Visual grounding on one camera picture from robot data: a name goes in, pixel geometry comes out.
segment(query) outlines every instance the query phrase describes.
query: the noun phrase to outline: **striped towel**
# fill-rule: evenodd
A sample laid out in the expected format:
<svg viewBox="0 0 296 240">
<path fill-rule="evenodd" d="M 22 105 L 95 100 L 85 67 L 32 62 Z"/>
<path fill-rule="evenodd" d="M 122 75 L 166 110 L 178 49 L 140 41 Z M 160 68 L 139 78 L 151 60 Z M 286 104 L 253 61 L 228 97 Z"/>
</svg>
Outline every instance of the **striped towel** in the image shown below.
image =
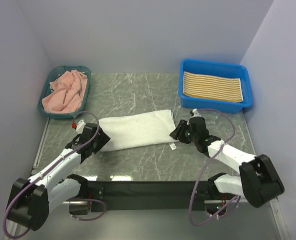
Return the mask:
<svg viewBox="0 0 296 240">
<path fill-rule="evenodd" d="M 239 78 L 184 72 L 183 94 L 203 99 L 239 103 L 243 101 Z"/>
</svg>

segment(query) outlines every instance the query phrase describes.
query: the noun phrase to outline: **cable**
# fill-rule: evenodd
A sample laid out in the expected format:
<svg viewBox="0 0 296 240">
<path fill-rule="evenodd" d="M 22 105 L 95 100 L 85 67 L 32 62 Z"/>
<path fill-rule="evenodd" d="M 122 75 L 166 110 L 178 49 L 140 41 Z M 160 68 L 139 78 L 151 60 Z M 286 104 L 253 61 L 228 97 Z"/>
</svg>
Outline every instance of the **cable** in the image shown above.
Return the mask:
<svg viewBox="0 0 296 240">
<path fill-rule="evenodd" d="M 236 134 L 236 127 L 234 126 L 233 122 L 231 121 L 231 119 L 227 115 L 225 115 L 224 113 L 222 113 L 222 112 L 220 112 L 218 110 L 211 109 L 211 108 L 202 108 L 202 109 L 198 109 L 197 111 L 211 111 L 211 112 L 219 113 L 219 114 L 221 114 L 223 117 L 225 117 L 229 121 L 229 123 L 231 124 L 232 129 L 233 129 L 232 135 L 229 138 L 227 138 L 226 140 L 224 140 L 225 143 L 220 146 L 219 150 L 212 157 L 210 157 L 209 161 L 201 168 L 200 173 L 199 173 L 199 176 L 198 176 L 198 178 L 196 180 L 196 183 L 194 184 L 194 187 L 193 187 L 193 190 L 192 190 L 192 194 L 191 194 L 191 198 L 190 198 L 190 204 L 189 204 L 189 219 L 190 219 L 190 222 L 191 222 L 191 224 L 193 226 L 202 226 L 202 225 L 206 224 L 207 222 L 209 222 L 211 219 L 215 218 L 218 213 L 220 213 L 223 209 L 225 209 L 230 203 L 232 203 L 237 198 L 237 196 L 234 196 L 233 198 L 231 198 L 215 214 L 213 214 L 211 217 L 209 217 L 204 222 L 199 222 L 199 223 L 194 222 L 193 216 L 192 216 L 192 207 L 193 207 L 193 200 L 194 200 L 194 197 L 195 197 L 195 194 L 196 194 L 196 191 L 197 191 L 197 188 L 198 188 L 200 179 L 201 179 L 201 177 L 202 177 L 205 169 L 216 158 L 216 156 L 219 155 L 220 152 L 223 150 L 225 144 L 227 142 L 229 142 L 235 136 L 235 134 Z M 240 201 L 240 197 L 237 200 L 236 205 L 228 213 L 225 213 L 224 215 L 229 214 L 231 211 L 233 211 L 236 208 L 236 206 L 239 203 L 239 201 Z"/>
<path fill-rule="evenodd" d="M 24 233 L 20 234 L 20 235 L 17 235 L 17 236 L 13 236 L 11 235 L 8 230 L 7 230 L 7 217 L 8 217 L 8 214 L 12 208 L 12 206 L 14 205 L 14 203 L 19 199 L 19 197 L 24 194 L 32 185 L 34 185 L 35 183 L 37 183 L 39 180 L 41 180 L 43 178 L 43 176 L 47 175 L 49 172 L 51 172 L 56 166 L 58 166 L 59 163 L 61 163 L 63 160 L 65 160 L 67 157 L 69 157 L 70 155 L 74 154 L 75 152 L 79 151 L 80 149 L 82 149 L 84 146 L 88 145 L 89 143 L 91 143 L 92 140 L 94 140 L 94 138 L 98 135 L 99 133 L 99 130 L 100 130 L 100 125 L 99 125 L 99 119 L 97 118 L 96 115 L 88 112 L 88 111 L 81 111 L 79 112 L 76 116 L 74 116 L 73 118 L 73 121 L 72 123 L 74 123 L 75 119 L 80 116 L 81 114 L 90 114 L 92 115 L 96 121 L 97 121 L 97 129 L 96 129 L 96 132 L 94 133 L 94 135 L 92 136 L 92 138 L 90 140 L 88 140 L 87 142 L 85 142 L 84 144 L 80 145 L 79 147 L 77 147 L 76 149 L 68 152 L 66 155 L 64 155 L 63 157 L 59 158 L 48 170 L 46 170 L 43 175 L 41 175 L 40 177 L 37 177 L 34 181 L 32 181 L 31 183 L 29 183 L 26 187 L 24 187 L 13 199 L 12 201 L 9 203 L 8 207 L 6 208 L 6 211 L 5 211 L 5 214 L 4 214 L 4 218 L 3 218 L 3 221 L 2 221 L 2 229 L 3 229 L 3 232 L 4 234 L 10 238 L 10 239 L 19 239 L 21 237 L 23 237 L 24 235 L 26 235 L 29 231 L 29 229 L 27 229 Z"/>
<path fill-rule="evenodd" d="M 101 204 L 103 206 L 103 210 L 102 210 L 102 212 L 98 216 L 93 217 L 93 218 L 79 218 L 79 217 L 77 217 L 75 215 L 71 215 L 71 217 L 73 217 L 74 219 L 77 219 L 79 221 L 85 221 L 85 222 L 93 221 L 93 220 L 96 220 L 96 219 L 100 218 L 102 215 L 104 215 L 104 213 L 107 210 L 107 206 L 106 206 L 106 204 L 103 201 L 100 201 L 100 200 L 97 200 L 97 199 L 82 199 L 82 200 L 83 201 L 88 201 L 88 202 L 91 202 L 92 201 L 92 202 L 99 203 L 99 204 Z"/>
</svg>

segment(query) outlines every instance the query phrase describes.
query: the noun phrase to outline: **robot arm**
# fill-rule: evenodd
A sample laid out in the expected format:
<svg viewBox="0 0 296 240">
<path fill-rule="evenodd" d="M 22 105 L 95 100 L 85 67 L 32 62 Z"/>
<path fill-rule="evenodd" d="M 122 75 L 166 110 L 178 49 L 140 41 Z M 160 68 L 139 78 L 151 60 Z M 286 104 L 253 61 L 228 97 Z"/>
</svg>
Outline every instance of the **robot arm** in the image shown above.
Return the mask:
<svg viewBox="0 0 296 240">
<path fill-rule="evenodd" d="M 185 144 L 194 143 L 199 152 L 210 158 L 225 145 L 215 159 L 234 169 L 240 176 L 220 173 L 212 177 L 211 181 L 219 193 L 244 196 L 257 208 L 284 193 L 283 183 L 268 156 L 248 154 L 225 144 L 219 137 L 209 134 L 204 118 L 196 109 L 191 115 L 189 121 L 181 120 L 170 136 Z"/>
<path fill-rule="evenodd" d="M 36 231 L 44 224 L 50 212 L 64 201 L 72 197 L 88 198 L 87 179 L 75 174 L 69 175 L 69 173 L 92 153 L 97 153 L 110 140 L 102 129 L 92 142 L 62 160 L 56 167 L 53 165 L 67 153 L 87 143 L 96 130 L 96 124 L 85 124 L 82 133 L 78 134 L 52 163 L 28 179 L 19 178 L 15 181 L 11 188 L 8 205 L 27 185 L 40 178 L 18 198 L 11 207 L 7 219 Z"/>
</svg>

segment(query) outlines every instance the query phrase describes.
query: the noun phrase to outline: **blue plastic tray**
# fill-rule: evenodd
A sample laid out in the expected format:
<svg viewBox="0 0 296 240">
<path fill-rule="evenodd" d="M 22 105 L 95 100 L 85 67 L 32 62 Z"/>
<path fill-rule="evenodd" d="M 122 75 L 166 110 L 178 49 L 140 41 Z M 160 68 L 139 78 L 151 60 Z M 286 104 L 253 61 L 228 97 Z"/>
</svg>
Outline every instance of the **blue plastic tray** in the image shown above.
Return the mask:
<svg viewBox="0 0 296 240">
<path fill-rule="evenodd" d="M 223 78 L 240 78 L 243 102 L 228 102 L 199 97 L 191 97 L 183 94 L 183 73 L 205 74 Z M 238 64 L 228 64 L 197 59 L 184 59 L 180 67 L 179 96 L 181 105 L 191 109 L 216 109 L 221 112 L 235 114 L 242 108 L 252 105 L 252 93 L 247 69 Z"/>
<path fill-rule="evenodd" d="M 52 114 L 52 113 L 45 112 L 43 109 L 43 105 L 42 105 L 42 99 L 51 93 L 49 83 L 52 81 L 54 82 L 59 76 L 64 74 L 66 71 L 72 71 L 72 70 L 78 70 L 79 72 L 84 73 L 88 77 L 86 92 L 84 93 L 84 98 L 83 98 L 83 102 L 82 102 L 81 107 L 73 113 L 65 113 L 65 114 L 53 113 Z M 59 66 L 59 67 L 55 68 L 54 70 L 51 71 L 51 73 L 48 76 L 47 81 L 44 84 L 44 87 L 43 87 L 43 90 L 42 90 L 42 93 L 41 93 L 41 96 L 39 99 L 39 103 L 38 103 L 38 109 L 39 109 L 40 113 L 46 117 L 53 118 L 53 119 L 69 119 L 69 118 L 74 117 L 77 113 L 81 112 L 84 109 L 84 106 L 86 104 L 87 97 L 88 97 L 90 82 L 91 82 L 91 71 L 89 68 L 87 68 L 85 66 Z"/>
</svg>

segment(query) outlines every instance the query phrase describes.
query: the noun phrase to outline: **cloth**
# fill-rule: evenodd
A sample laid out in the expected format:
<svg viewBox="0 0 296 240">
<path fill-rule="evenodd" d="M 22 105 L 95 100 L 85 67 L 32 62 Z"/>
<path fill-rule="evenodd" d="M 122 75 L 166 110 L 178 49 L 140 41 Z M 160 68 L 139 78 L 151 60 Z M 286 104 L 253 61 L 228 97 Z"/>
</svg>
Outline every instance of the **cloth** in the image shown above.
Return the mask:
<svg viewBox="0 0 296 240">
<path fill-rule="evenodd" d="M 107 117 L 100 119 L 99 123 L 102 130 L 111 138 L 101 152 L 176 142 L 169 136 L 176 128 L 170 110 Z"/>
<path fill-rule="evenodd" d="M 243 101 L 241 80 L 184 72 L 183 94 L 203 99 L 239 103 Z"/>
<path fill-rule="evenodd" d="M 42 99 L 46 113 L 69 114 L 77 111 L 82 104 L 88 78 L 85 74 L 72 70 L 66 71 L 56 81 L 50 83 L 54 90 Z"/>
</svg>

